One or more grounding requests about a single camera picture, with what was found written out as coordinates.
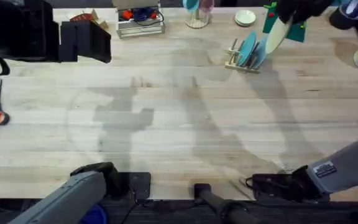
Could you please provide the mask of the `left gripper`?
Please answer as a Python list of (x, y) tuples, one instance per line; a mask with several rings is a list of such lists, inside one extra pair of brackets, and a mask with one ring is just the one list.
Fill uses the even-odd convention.
[(111, 35), (91, 21), (65, 21), (60, 26), (59, 61), (77, 62), (78, 56), (111, 61)]

